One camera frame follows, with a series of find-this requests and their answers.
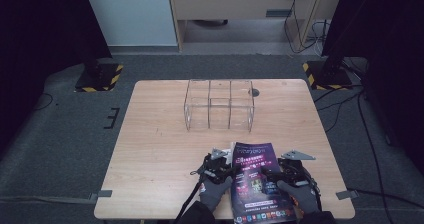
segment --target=black cable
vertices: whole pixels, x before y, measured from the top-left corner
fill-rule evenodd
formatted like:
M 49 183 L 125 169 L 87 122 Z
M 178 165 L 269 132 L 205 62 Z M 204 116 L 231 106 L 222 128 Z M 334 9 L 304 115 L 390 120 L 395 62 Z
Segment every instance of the black cable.
M 361 68 L 359 68 L 354 62 L 353 62 L 353 60 L 352 60 L 352 58 L 351 57 L 349 57 L 349 61 L 350 61 L 350 64 L 352 64 L 352 66 L 353 67 L 355 67 L 355 70 L 357 71 L 357 72 L 360 72 L 361 74 L 365 74 L 365 71 L 363 71 Z
M 52 95 L 50 95 L 50 94 L 48 94 L 48 93 L 43 93 L 43 95 L 46 95 L 46 96 L 49 96 L 49 97 L 50 97 L 50 101 L 49 101 L 49 103 L 47 103 L 47 105 L 45 105 L 45 106 L 43 106 L 43 107 L 40 107 L 40 108 L 36 108 L 36 109 L 34 109 L 34 111 L 42 110 L 42 109 L 44 109 L 44 108 L 46 108 L 46 107 L 50 106 L 50 104 L 52 104 L 52 102 L 53 102 L 53 96 L 52 96 Z
M 94 205 L 96 200 L 72 197 L 43 197 L 43 196 L 13 196 L 0 197 L 0 202 L 46 202 L 58 204 L 85 204 Z
M 325 31 L 324 30 L 323 30 L 323 34 L 321 36 L 318 37 L 318 35 L 316 34 L 316 32 L 315 32 L 315 25 L 316 24 L 320 24 L 320 23 L 325 24 L 326 22 L 319 21 L 319 22 L 314 22 L 314 24 L 312 24 L 311 29 L 312 29 L 312 32 L 314 33 L 314 37 L 308 36 L 308 38 L 310 40 L 316 40 L 316 39 L 318 39 L 318 40 L 324 41 L 325 40 L 325 37 L 327 37 L 327 34 L 325 34 Z
M 305 177 L 306 177 L 306 179 L 308 180 L 308 182 L 309 182 L 309 186 L 311 187 L 311 189 L 312 190 L 314 190 L 314 192 L 315 192 L 315 198 L 316 198 L 316 201 L 317 201 L 317 207 L 318 207 L 318 210 L 320 210 L 320 211 L 322 211 L 322 202 L 321 202 L 321 193 L 320 193 L 320 190 L 319 190 L 319 188 L 318 188 L 318 186 L 317 186 L 317 183 L 315 182 L 315 180 L 310 176 L 310 174 L 309 174 L 309 176 L 308 175 L 305 175 Z
M 340 105 L 340 104 L 344 104 L 345 102 L 351 101 L 353 98 L 355 98 L 355 97 L 356 97 L 357 95 L 359 95 L 361 92 L 358 92 L 358 93 L 356 93 L 355 95 L 353 95 L 353 96 L 351 96 L 351 97 L 348 97 L 348 98 L 346 98 L 345 100 L 343 100 L 343 101 L 341 101 L 341 102 L 336 102 L 336 103 L 333 103 L 333 104 L 328 105 L 328 106 L 326 106 L 326 107 L 321 107 L 321 108 L 317 109 L 317 111 L 322 111 L 322 110 L 328 109 L 328 108 L 330 108 L 330 107 L 332 107 L 332 106 Z
M 362 80 L 364 78 L 364 76 L 365 76 L 365 74 L 361 70 L 359 70 L 356 67 L 355 68 L 352 68 L 351 66 L 349 66 L 347 64 L 347 62 L 345 60 L 342 60 L 341 66 L 344 69 L 346 69 L 346 70 L 350 71 L 351 73 L 353 73 L 359 80 Z
M 320 36 L 320 37 L 318 37 L 318 35 L 317 35 L 317 33 L 316 33 L 316 31 L 315 31 L 315 28 L 314 28 L 314 25 L 315 25 L 316 23 L 314 23 L 313 25 L 312 25 L 312 27 L 311 27 L 311 29 L 312 29 L 312 32 L 314 33 L 314 37 L 313 37 L 313 41 L 314 41 L 314 43 L 317 43 L 319 40 L 322 40 L 323 39 L 323 36 Z
M 363 194 L 369 194 L 369 195 L 375 195 L 375 196 L 382 196 L 382 194 L 381 194 L 381 193 L 379 193 L 379 192 L 372 192 L 372 191 L 359 190 L 359 189 L 356 189 L 356 188 L 350 188 L 350 187 L 346 187 L 346 189 L 347 189 L 347 190 L 349 190 L 349 191 L 357 191 L 357 192 L 359 192 L 359 193 L 363 193 Z M 392 199 L 395 199 L 395 200 L 398 200 L 398 201 L 402 201 L 402 202 L 405 202 L 405 203 L 411 204 L 411 205 L 413 205 L 413 206 L 416 206 L 416 207 L 418 207 L 418 208 L 424 209 L 424 205 L 421 205 L 421 204 L 418 204 L 418 203 L 416 203 L 416 202 L 413 202 L 413 201 L 407 200 L 407 199 L 405 199 L 405 198 L 398 197 L 398 196 L 391 195 L 391 194 L 387 194 L 387 193 L 385 193 L 384 195 L 385 195 L 386 197 L 389 197 L 389 198 L 392 198 Z
M 327 19 L 324 20 L 324 25 L 322 26 L 322 36 L 324 37 L 324 40 L 322 40 L 322 42 L 325 42 L 325 38 L 327 37 L 326 31 L 327 31 Z
M 180 212 L 178 213 L 178 216 L 175 218 L 173 224 L 177 224 L 180 220 L 181 216 L 184 214 L 185 209 L 187 208 L 188 204 L 190 204 L 191 200 L 193 199 L 194 195 L 196 194 L 197 190 L 199 190 L 200 185 L 203 183 L 203 174 L 200 175 L 199 181 L 194 186 L 193 191 L 191 192 L 190 196 L 187 198 L 187 200 L 184 202 L 183 206 L 181 207 Z
M 360 92 L 356 93 L 355 95 L 353 95 L 353 96 L 351 96 L 351 97 L 346 98 L 345 100 L 343 100 L 343 101 L 341 101 L 341 102 L 333 103 L 333 104 L 328 105 L 328 106 L 326 106 L 326 107 L 322 107 L 322 108 L 317 109 L 317 111 L 322 111 L 322 110 L 325 110 L 325 109 L 330 108 L 330 107 L 332 107 L 332 106 L 339 105 L 339 108 L 337 109 L 336 120 L 334 121 L 333 125 L 331 125 L 331 127 L 329 127 L 328 129 L 326 129 L 326 130 L 325 130 L 325 132 L 326 132 L 326 133 L 327 133 L 327 132 L 329 132 L 329 131 L 331 131 L 331 129 L 333 129 L 333 128 L 336 126 L 337 121 L 338 121 L 338 119 L 339 119 L 340 109 L 341 109 L 342 105 L 343 105 L 344 103 L 348 102 L 348 101 L 353 100 L 353 98 L 355 98 L 356 96 L 360 95 L 360 93 L 362 93 L 362 91 L 360 91 Z
M 328 128 L 327 130 L 325 130 L 325 133 L 331 131 L 331 129 L 333 129 L 333 127 L 336 126 L 337 121 L 339 120 L 339 113 L 340 113 L 340 109 L 342 108 L 342 105 L 343 105 L 343 103 L 340 103 L 339 104 L 339 108 L 337 109 L 337 114 L 336 114 L 336 120 L 334 121 L 333 125 L 330 128 Z
M 288 42 L 289 42 L 290 49 L 292 50 L 292 52 L 293 52 L 293 53 L 298 54 L 298 53 L 301 53 L 301 52 L 303 52 L 304 50 L 306 50 L 306 49 L 308 49 L 308 48 L 312 47 L 312 46 L 315 44 L 315 42 L 314 42 L 314 43 L 312 43 L 312 44 L 311 44 L 311 45 L 309 45 L 309 46 L 304 46 L 304 45 L 302 44 L 301 37 L 300 37 L 300 27 L 299 27 L 299 22 L 297 21 L 297 17 L 296 17 L 296 7 L 295 7 L 295 4 L 296 4 L 296 0 L 293 0 L 292 5 L 291 5 L 291 7 L 290 7 L 290 13 L 293 13 L 294 20 L 295 20 L 295 22 L 296 22 L 296 27 L 297 27 L 297 34 L 298 34 L 298 36 L 299 36 L 299 42 L 300 42 L 301 47 L 303 47 L 304 49 L 302 49 L 302 50 L 300 50 L 300 51 L 295 51 L 295 50 L 293 49 L 293 47 L 292 47 L 292 45 L 291 45 L 290 37 L 289 37 L 289 35 L 287 34 L 287 19 L 288 19 L 288 18 L 286 18 L 286 19 L 284 20 L 284 33 L 286 34 L 287 40 L 288 40 Z
M 348 86 L 341 86 L 341 87 L 337 87 L 334 89 L 331 89 L 330 91 L 326 92 L 325 94 L 323 94 L 322 96 L 318 97 L 317 99 L 314 100 L 314 103 L 318 102 L 319 100 L 321 100 L 322 98 L 324 98 L 325 96 L 327 96 L 328 94 L 333 93 L 334 91 L 340 90 L 340 89 L 344 89 L 344 88 L 349 88 L 349 87 L 358 87 L 358 86 L 362 86 L 362 85 L 348 85 Z
M 363 92 L 364 92 L 364 90 L 362 90 L 359 93 L 359 95 L 358 95 L 358 99 L 357 99 L 358 100 L 358 102 L 357 102 L 358 103 L 358 110 L 359 110 L 359 114 L 361 116 L 362 124 L 364 125 L 364 128 L 365 128 L 365 132 L 367 133 L 367 138 L 368 138 L 368 142 L 369 142 L 370 147 L 371 147 L 372 154 L 374 156 L 375 166 L 377 168 L 378 183 L 379 183 L 379 186 L 380 186 L 380 191 L 381 191 L 381 195 L 382 195 L 382 199 L 383 199 L 384 210 L 386 212 L 387 219 L 389 220 L 389 222 L 391 224 L 393 224 L 394 222 L 392 220 L 392 216 L 390 215 L 389 209 L 387 207 L 386 194 L 384 193 L 383 180 L 381 178 L 381 172 L 380 172 L 380 164 L 378 163 L 378 159 L 377 159 L 377 155 L 376 155 L 376 152 L 375 152 L 374 144 L 373 144 L 373 142 L 371 140 L 371 136 L 370 136 L 370 133 L 369 133 L 369 130 L 368 130 L 368 127 L 367 127 L 367 123 L 365 122 L 364 114 L 362 113 L 361 95 L 362 95 Z
M 352 64 L 352 66 L 354 66 L 358 71 L 360 71 L 361 73 L 367 73 L 368 72 L 368 67 L 369 67 L 369 61 L 367 60 L 367 64 L 365 65 L 365 70 L 362 70 L 361 68 L 359 68 L 355 62 L 353 62 L 352 57 L 349 57 L 349 61 Z

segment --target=hazard tape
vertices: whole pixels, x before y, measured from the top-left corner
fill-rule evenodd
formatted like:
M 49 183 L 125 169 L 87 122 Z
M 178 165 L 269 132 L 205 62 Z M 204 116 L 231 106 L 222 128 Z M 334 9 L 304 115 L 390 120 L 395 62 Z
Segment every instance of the hazard tape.
M 315 83 L 315 78 L 312 75 L 311 69 L 309 68 L 308 63 L 303 63 L 303 70 L 306 73 L 306 77 L 308 78 L 309 85 L 312 90 L 349 90 L 349 88 L 342 85 L 318 85 Z
M 75 88 L 76 92 L 96 92 L 96 91 L 111 91 L 115 85 L 116 82 L 119 79 L 119 76 L 121 75 L 122 72 L 122 68 L 124 67 L 124 65 L 118 65 L 116 67 L 116 71 L 115 74 L 113 76 L 113 78 L 110 81 L 110 84 L 108 86 L 103 86 L 103 87 L 81 87 L 81 88 Z

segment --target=black glove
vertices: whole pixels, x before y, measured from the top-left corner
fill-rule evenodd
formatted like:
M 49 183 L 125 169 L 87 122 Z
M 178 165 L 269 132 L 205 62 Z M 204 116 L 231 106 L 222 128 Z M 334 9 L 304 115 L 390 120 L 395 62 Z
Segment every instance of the black glove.
M 222 184 L 215 184 L 206 178 L 199 189 L 200 202 L 205 204 L 211 212 L 214 212 L 221 201 L 222 195 L 231 187 L 232 182 L 233 179 L 231 177 L 227 177 Z
M 320 211 L 318 209 L 317 198 L 315 196 L 318 194 L 316 194 L 310 186 L 292 187 L 284 181 L 278 181 L 277 186 L 281 190 L 288 192 L 291 196 L 293 196 L 299 203 L 299 208 L 305 214 Z

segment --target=purple magazine cover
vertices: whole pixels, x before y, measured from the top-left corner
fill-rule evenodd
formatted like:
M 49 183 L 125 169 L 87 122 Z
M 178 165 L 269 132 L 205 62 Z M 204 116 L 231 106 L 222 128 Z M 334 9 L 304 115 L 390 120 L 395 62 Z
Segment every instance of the purple magazine cover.
M 279 172 L 271 143 L 237 142 L 232 165 L 240 166 L 231 185 L 234 223 L 279 223 L 296 220 L 292 201 L 280 192 L 276 183 L 268 182 L 261 167 Z

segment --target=black stand leg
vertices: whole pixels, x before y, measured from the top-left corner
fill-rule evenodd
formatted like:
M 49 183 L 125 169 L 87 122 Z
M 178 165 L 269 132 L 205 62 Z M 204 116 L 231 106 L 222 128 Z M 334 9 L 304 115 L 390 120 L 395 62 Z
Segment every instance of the black stand leg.
M 308 61 L 309 70 L 314 78 L 314 83 L 319 86 L 350 86 L 352 82 L 346 71 L 337 68 L 331 72 L 324 69 L 325 61 Z
M 76 90 L 91 88 L 93 90 L 110 90 L 119 64 L 100 64 L 97 60 L 84 63 L 85 69 L 81 74 Z

